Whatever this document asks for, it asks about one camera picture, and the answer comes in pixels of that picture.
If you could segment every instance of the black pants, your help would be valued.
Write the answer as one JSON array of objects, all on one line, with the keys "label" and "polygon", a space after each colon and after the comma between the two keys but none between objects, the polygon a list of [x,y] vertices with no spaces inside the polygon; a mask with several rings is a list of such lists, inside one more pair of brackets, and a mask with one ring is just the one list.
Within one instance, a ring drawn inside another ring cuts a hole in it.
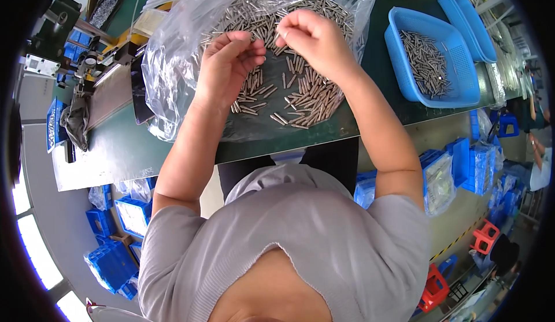
[{"label": "black pants", "polygon": [[[358,137],[310,146],[302,156],[300,164],[324,171],[343,184],[352,194],[355,193],[356,168],[358,164]],[[224,199],[243,179],[255,169],[275,166],[270,156],[261,156],[218,165],[221,190]]]}]

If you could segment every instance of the seated person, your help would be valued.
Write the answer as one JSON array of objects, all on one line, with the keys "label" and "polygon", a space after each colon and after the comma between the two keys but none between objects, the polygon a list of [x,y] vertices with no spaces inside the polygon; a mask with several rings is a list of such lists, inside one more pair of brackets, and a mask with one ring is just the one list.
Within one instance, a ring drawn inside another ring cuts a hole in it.
[{"label": "seated person", "polygon": [[518,128],[525,133],[531,129],[543,129],[550,125],[551,113],[549,109],[542,109],[537,99],[522,98],[507,101],[507,108],[517,118]]},{"label": "seated person", "polygon": [[528,135],[534,149],[534,162],[515,162],[506,159],[503,162],[505,173],[519,178],[529,190],[536,191],[550,184],[551,147],[542,145],[532,133]]},{"label": "seated person", "polygon": [[475,250],[471,249],[468,251],[472,259],[478,267],[480,274],[488,270],[492,264],[497,267],[491,273],[491,277],[502,277],[509,271],[511,273],[517,273],[522,265],[521,261],[518,260],[518,253],[520,252],[520,247],[517,243],[510,242],[509,238],[505,234],[501,234],[497,237],[491,251],[484,258]]}]

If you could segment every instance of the short sleeve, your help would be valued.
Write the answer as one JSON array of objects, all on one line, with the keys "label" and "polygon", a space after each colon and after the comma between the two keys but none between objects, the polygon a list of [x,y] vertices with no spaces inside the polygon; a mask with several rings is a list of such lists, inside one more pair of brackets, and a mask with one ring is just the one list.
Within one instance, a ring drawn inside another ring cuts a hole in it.
[{"label": "short sleeve", "polygon": [[[426,213],[409,197],[393,194],[376,199],[368,208],[368,213],[384,230],[387,238],[382,241],[395,244],[394,253],[399,254],[396,260],[404,262],[397,264],[405,268],[406,277],[412,278],[407,282],[421,284],[423,289],[431,256],[430,226]],[[420,287],[410,287],[409,290],[411,289],[418,291]]]},{"label": "short sleeve", "polygon": [[152,217],[143,240],[139,270],[139,304],[143,315],[162,310],[172,272],[206,219],[190,208],[165,207]]}]

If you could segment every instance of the woman's left hand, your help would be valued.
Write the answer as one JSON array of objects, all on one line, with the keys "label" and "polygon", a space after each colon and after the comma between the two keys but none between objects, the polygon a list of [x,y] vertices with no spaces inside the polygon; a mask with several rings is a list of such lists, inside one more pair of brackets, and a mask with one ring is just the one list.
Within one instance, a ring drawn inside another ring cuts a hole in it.
[{"label": "woman's left hand", "polygon": [[250,41],[251,33],[227,32],[206,49],[200,66],[194,101],[203,107],[229,110],[236,100],[247,73],[264,63],[264,41]]}]

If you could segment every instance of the window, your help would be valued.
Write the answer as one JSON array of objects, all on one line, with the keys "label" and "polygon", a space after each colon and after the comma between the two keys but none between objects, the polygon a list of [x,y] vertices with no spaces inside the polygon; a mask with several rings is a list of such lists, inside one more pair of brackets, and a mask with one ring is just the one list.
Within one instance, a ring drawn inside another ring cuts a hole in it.
[{"label": "window", "polygon": [[31,208],[29,202],[29,195],[27,194],[27,187],[25,186],[25,179],[23,176],[23,168],[19,173],[19,183],[12,189],[13,203],[16,206],[16,215],[21,214]]},{"label": "window", "polygon": [[57,305],[70,322],[91,322],[85,305],[73,291],[61,298]]},{"label": "window", "polygon": [[17,225],[38,277],[46,289],[51,289],[62,281],[63,277],[56,267],[52,256],[48,253],[48,249],[46,249],[45,242],[38,231],[34,215],[27,215],[19,219]]}]

